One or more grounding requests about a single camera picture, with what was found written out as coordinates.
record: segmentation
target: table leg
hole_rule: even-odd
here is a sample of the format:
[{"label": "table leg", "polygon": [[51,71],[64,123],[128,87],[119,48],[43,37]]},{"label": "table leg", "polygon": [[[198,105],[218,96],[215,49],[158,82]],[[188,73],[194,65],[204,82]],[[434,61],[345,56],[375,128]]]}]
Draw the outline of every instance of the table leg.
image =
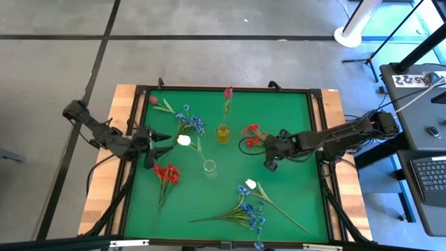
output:
[{"label": "table leg", "polygon": [[356,168],[362,169],[383,158],[395,154],[398,150],[409,149],[406,136],[403,132],[399,133],[395,138],[389,139],[372,149],[355,156]]}]

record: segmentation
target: sticker label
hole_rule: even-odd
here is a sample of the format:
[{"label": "sticker label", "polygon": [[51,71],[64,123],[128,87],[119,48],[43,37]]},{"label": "sticker label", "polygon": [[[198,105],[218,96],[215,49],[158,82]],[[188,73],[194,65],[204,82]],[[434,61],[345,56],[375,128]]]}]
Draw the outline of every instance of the sticker label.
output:
[{"label": "sticker label", "polygon": [[[446,76],[445,71],[435,72],[440,76]],[[424,88],[427,87],[424,75],[393,75],[393,82],[396,87],[402,88]]]}]

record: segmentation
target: tripod stand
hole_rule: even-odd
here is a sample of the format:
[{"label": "tripod stand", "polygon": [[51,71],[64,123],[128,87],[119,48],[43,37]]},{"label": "tripod stand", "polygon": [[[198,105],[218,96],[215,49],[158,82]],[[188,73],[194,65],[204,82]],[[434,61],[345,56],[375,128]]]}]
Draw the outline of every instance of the tripod stand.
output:
[{"label": "tripod stand", "polygon": [[396,27],[396,29],[394,31],[391,32],[391,34],[384,40],[384,42],[379,46],[379,48],[376,49],[376,51],[370,55],[370,57],[368,59],[347,59],[347,60],[343,60],[342,63],[352,63],[352,62],[364,63],[366,66],[369,66],[371,68],[371,71],[375,77],[375,82],[378,83],[379,82],[378,75],[376,74],[374,65],[371,61],[374,59],[374,57],[377,55],[377,53],[384,47],[384,45],[392,38],[392,36],[398,31],[398,29],[401,28],[401,26],[403,26],[404,22],[406,22],[406,20],[409,19],[409,17],[412,15],[412,13],[414,13],[417,10],[418,6],[420,6],[420,4],[423,1],[424,0],[421,0],[416,5],[416,7],[414,7],[414,9],[412,9],[409,12],[409,14],[404,18],[404,20]]}]

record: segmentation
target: white flower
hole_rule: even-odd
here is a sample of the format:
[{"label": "white flower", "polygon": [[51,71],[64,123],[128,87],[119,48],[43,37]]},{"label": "white flower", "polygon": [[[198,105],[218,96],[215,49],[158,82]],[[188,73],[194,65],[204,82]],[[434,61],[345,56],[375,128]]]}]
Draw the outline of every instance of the white flower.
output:
[{"label": "white flower", "polygon": [[189,146],[190,145],[190,137],[187,135],[179,135],[176,140],[181,146]]},{"label": "white flower", "polygon": [[257,186],[256,181],[253,181],[253,180],[251,180],[251,179],[247,179],[247,180],[245,181],[245,184],[246,184],[246,185],[248,186],[248,188],[250,188],[251,190],[252,190],[252,189],[255,189],[256,186]]}]

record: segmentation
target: leaf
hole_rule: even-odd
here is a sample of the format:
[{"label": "leaf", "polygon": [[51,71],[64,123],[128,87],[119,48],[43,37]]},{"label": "leaf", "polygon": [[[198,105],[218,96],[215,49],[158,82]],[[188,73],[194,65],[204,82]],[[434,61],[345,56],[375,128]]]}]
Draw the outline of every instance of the leaf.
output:
[{"label": "leaf", "polygon": [[167,107],[168,109],[170,109],[170,112],[171,112],[171,113],[175,113],[175,111],[172,109],[172,107],[169,105],[169,103],[166,101],[166,99],[163,98],[163,100],[164,100],[164,104],[166,105],[166,107]]},{"label": "leaf", "polygon": [[164,108],[164,107],[153,107],[153,109],[158,109],[158,110],[160,110],[160,111],[164,111],[164,112],[170,112],[170,113],[172,113],[171,110],[166,109],[166,108]]},{"label": "leaf", "polygon": [[200,142],[200,137],[197,137],[197,151],[201,152],[201,142]]}]

